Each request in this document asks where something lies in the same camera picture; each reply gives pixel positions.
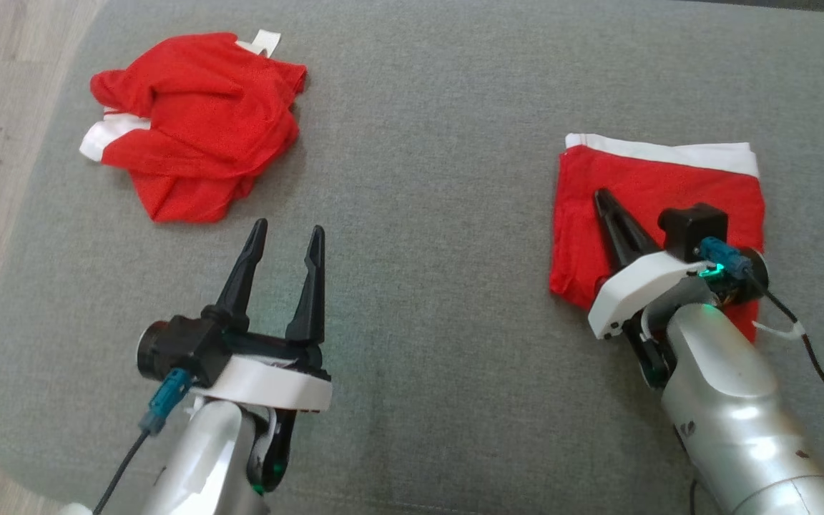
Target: gray cushion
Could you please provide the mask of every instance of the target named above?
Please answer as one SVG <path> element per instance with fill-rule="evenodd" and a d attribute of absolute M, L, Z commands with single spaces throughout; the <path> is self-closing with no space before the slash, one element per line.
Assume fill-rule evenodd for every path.
<path fill-rule="evenodd" d="M 301 137 L 218 225 L 154 225 L 79 155 L 87 91 L 161 39 L 259 27 L 310 69 Z M 0 284 L 0 465 L 91 505 L 156 383 L 134 349 L 195 315 L 252 220 L 250 315 L 281 333 L 311 226 L 328 231 L 333 408 L 298 418 L 281 513 L 680 513 L 691 468 L 624 342 L 547 291 L 565 134 L 750 141 L 776 293 L 824 362 L 824 14 L 666 1 L 114 0 L 79 49 Z M 784 325 L 766 307 L 769 325 Z M 824 389 L 759 343 L 824 456 Z M 144 446 L 133 513 L 183 428 Z M 710 502 L 701 496 L 701 512 Z"/>
<path fill-rule="evenodd" d="M 740 6 L 780 7 L 781 9 L 809 9 L 824 11 L 824 0 L 695 0 L 697 2 L 717 2 L 739 4 Z"/>

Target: white label tag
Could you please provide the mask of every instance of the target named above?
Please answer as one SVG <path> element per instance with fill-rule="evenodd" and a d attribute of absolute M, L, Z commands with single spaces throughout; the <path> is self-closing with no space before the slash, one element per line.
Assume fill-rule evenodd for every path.
<path fill-rule="evenodd" d="M 282 35 L 277 32 L 269 32 L 268 30 L 259 29 L 259 33 L 256 34 L 256 37 L 252 40 L 252 43 L 238 41 L 237 45 L 241 46 L 243 49 L 250 50 L 250 52 L 255 53 L 256 55 L 271 57 L 272 52 L 275 51 L 275 47 L 278 46 L 278 42 L 281 39 Z"/>

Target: crumpled red cloth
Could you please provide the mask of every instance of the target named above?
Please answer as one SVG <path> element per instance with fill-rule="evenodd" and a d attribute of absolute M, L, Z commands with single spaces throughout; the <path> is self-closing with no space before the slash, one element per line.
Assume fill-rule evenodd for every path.
<path fill-rule="evenodd" d="M 257 55 L 233 33 L 176 36 L 91 78 L 105 107 L 151 119 L 108 144 L 155 222 L 217 222 L 298 137 L 290 108 L 307 67 Z"/>
<path fill-rule="evenodd" d="M 730 245 L 762 251 L 765 202 L 757 177 L 624 157 L 584 144 L 561 154 L 559 164 L 549 286 L 582 309 L 592 307 L 599 285 L 611 275 L 593 202 L 599 188 L 611 190 L 660 245 L 664 233 L 657 218 L 664 208 L 706 202 L 730 216 Z M 725 313 L 755 341 L 752 320 L 758 316 L 758 303 L 730 306 Z"/>

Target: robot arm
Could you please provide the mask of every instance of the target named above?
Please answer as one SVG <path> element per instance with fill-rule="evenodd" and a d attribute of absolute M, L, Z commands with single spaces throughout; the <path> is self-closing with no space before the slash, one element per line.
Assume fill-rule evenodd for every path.
<path fill-rule="evenodd" d="M 323 368 L 324 232 L 317 226 L 304 262 L 308 273 L 285 336 L 248 332 L 246 307 L 265 248 L 258 220 L 215 304 L 199 318 L 176 315 L 146 329 L 137 352 L 144 378 L 164 381 L 140 427 L 157 434 L 192 385 L 197 406 L 144 506 L 144 515 L 256 515 L 268 513 L 263 496 L 277 488 L 298 413 L 330 407 L 333 385 Z M 174 378 L 183 378 L 179 387 Z M 101 499 L 98 515 L 122 475 Z M 91 515 L 81 505 L 60 515 Z"/>
<path fill-rule="evenodd" d="M 760 296 L 761 255 L 722 244 L 726 214 L 710 206 L 664 211 L 667 251 L 606 190 L 597 208 L 615 274 L 589 322 L 598 338 L 627 336 L 697 481 L 727 514 L 824 515 L 824 466 L 768 362 L 720 312 Z"/>
<path fill-rule="evenodd" d="M 824 466 L 745 336 L 693 303 L 673 315 L 667 339 L 677 365 L 661 402 L 723 512 L 824 515 Z"/>

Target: black cable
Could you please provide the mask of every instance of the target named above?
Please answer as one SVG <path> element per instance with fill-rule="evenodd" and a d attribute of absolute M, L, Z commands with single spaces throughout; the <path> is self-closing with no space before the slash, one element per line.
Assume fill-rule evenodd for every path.
<path fill-rule="evenodd" d="M 689 515 L 695 515 L 695 487 L 697 486 L 697 479 L 692 479 L 692 484 L 689 485 Z"/>
<path fill-rule="evenodd" d="M 117 485 L 120 482 L 120 477 L 123 476 L 125 469 L 129 466 L 129 462 L 131 462 L 135 453 L 138 452 L 138 449 L 142 446 L 142 443 L 147 440 L 148 436 L 150 436 L 151 431 L 144 430 L 142 434 L 138 436 L 138 440 L 133 443 L 131 449 L 124 457 L 123 462 L 121 462 L 120 467 L 117 469 L 117 473 L 114 474 L 114 478 L 110 481 L 110 485 L 107 486 L 104 495 L 101 497 L 101 501 L 97 502 L 97 506 L 94 507 L 94 511 L 92 511 L 92 515 L 101 515 L 101 512 L 104 511 L 104 506 L 107 505 L 107 502 L 110 501 L 110 496 L 114 494 L 114 490 L 117 489 Z"/>
<path fill-rule="evenodd" d="M 762 295 L 768 298 L 768 300 L 771 300 L 772 303 L 774 303 L 775 306 L 777 306 L 778 309 L 781 310 L 781 312 L 784 313 L 790 319 L 790 322 L 798 322 L 797 316 L 795 316 L 795 314 L 791 312 L 791 310 L 787 306 L 785 306 L 784 303 L 782 303 L 782 301 L 778 299 L 778 297 L 775 297 L 774 294 L 771 293 L 771 291 L 768 291 L 768 288 L 766 288 L 765 285 L 760 283 L 760 281 L 757 278 L 755 278 L 755 276 L 753 276 L 752 273 L 749 273 L 749 271 L 747 271 L 746 276 L 749 278 L 749 283 L 752 283 L 752 286 L 755 286 L 755 289 L 759 290 L 759 293 L 762 293 Z M 818 375 L 818 378 L 821 379 L 822 384 L 824 384 L 824 371 L 822 371 L 822 366 L 818 364 L 818 359 L 815 358 L 815 352 L 813 352 L 812 342 L 810 342 L 810 336 L 807 336 L 805 333 L 803 333 L 803 335 L 801 335 L 800 337 L 803 339 L 803 346 L 805 346 L 805 349 L 807 349 L 807 354 L 810 355 L 810 362 L 812 362 L 815 374 Z"/>

